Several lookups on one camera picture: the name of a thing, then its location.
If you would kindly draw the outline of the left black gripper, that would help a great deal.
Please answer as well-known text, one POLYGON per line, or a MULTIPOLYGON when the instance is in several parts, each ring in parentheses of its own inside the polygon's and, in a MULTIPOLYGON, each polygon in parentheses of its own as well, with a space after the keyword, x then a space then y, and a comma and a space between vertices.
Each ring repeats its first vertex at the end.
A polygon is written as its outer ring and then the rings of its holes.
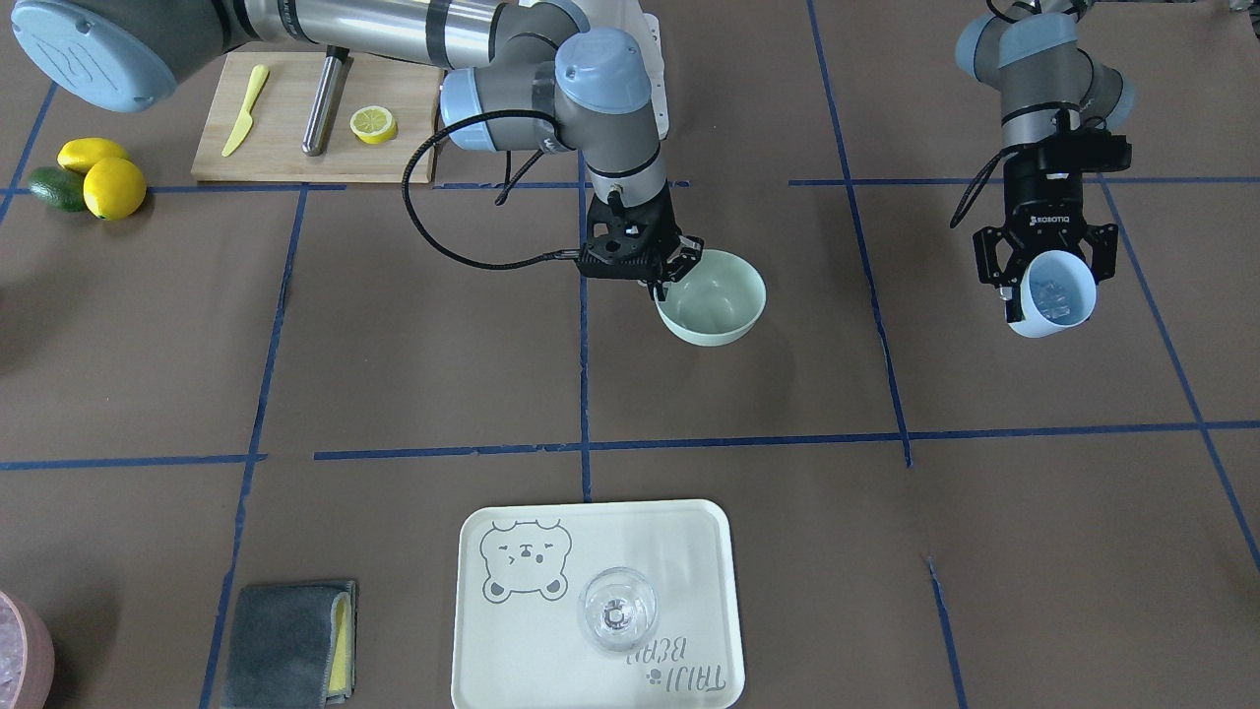
POLYGON ((998 288, 1009 326, 1024 319, 1024 273, 1045 251, 1084 259, 1095 288, 1114 278, 1119 227, 1085 219, 1084 175, 1130 166, 1131 144, 1116 133, 1058 133, 1009 150, 1002 169, 1004 222, 973 234, 976 277, 998 288))

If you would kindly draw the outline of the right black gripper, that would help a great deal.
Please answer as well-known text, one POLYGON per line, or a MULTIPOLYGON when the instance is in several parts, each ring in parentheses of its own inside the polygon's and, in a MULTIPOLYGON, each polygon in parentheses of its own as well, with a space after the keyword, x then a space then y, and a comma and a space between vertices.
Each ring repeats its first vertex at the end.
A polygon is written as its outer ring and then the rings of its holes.
POLYGON ((670 185, 638 207, 615 190, 591 198, 576 264, 582 277, 634 280, 648 286, 651 302, 667 302, 669 283, 685 278, 703 252, 706 242, 677 224, 670 185))

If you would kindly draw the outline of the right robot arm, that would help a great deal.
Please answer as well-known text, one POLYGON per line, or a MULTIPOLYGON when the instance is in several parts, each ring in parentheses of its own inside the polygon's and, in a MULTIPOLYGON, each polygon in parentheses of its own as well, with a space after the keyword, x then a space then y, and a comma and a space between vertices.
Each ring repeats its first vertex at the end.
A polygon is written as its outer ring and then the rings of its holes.
POLYGON ((656 302, 706 246, 673 212, 664 60, 635 1, 18 1, 14 37, 42 72, 113 112, 147 110, 212 59, 287 39, 331 55, 444 69, 444 139, 465 150, 580 152, 593 184, 575 262, 656 302))

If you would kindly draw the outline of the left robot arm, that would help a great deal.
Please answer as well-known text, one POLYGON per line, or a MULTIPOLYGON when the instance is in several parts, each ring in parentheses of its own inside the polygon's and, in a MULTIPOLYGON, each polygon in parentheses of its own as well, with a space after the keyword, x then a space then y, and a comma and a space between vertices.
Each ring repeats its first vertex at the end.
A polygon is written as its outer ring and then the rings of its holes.
POLYGON ((1131 164, 1121 125, 1137 91, 1080 48, 1089 1, 988 5, 958 39, 955 60, 1000 98, 1002 149, 965 188, 958 225, 994 173, 1002 176, 1000 225, 973 237, 976 277, 1004 302, 1023 337, 1077 327, 1097 309, 1097 286, 1115 275, 1119 227, 1084 215, 1084 179, 1131 164))

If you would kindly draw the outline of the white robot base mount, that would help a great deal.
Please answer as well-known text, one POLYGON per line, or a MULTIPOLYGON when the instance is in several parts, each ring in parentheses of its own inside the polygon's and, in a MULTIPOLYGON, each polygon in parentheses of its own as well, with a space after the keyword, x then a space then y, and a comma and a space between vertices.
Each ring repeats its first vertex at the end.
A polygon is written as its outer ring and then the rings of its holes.
POLYGON ((643 13, 645 35, 649 47, 644 49, 645 71, 651 82, 651 105, 656 113, 656 131, 662 141, 667 140, 670 128, 669 107, 667 107, 667 83, 664 47, 662 47, 662 23, 656 15, 643 13))

